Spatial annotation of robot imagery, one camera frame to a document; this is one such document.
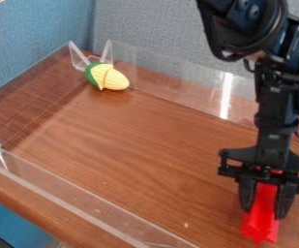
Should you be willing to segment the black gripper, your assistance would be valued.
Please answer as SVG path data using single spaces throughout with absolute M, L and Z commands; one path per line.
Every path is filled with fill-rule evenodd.
M 288 152 L 286 163 L 277 161 L 264 164 L 257 160 L 257 147 L 222 149 L 220 151 L 221 166 L 218 174 L 232 177 L 240 183 L 240 203 L 245 212 L 252 210 L 257 182 L 277 185 L 277 219 L 282 220 L 289 213 L 299 192 L 299 155 Z

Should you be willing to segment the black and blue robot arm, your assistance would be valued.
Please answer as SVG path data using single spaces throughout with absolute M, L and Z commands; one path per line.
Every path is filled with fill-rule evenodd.
M 299 17 L 288 0 L 196 0 L 212 52 L 226 62 L 254 60 L 260 109 L 257 144 L 224 149 L 220 174 L 240 184 L 240 203 L 250 211 L 261 183 L 278 187 L 276 218 L 286 217 L 299 194 L 299 155 L 292 137 L 299 127 Z

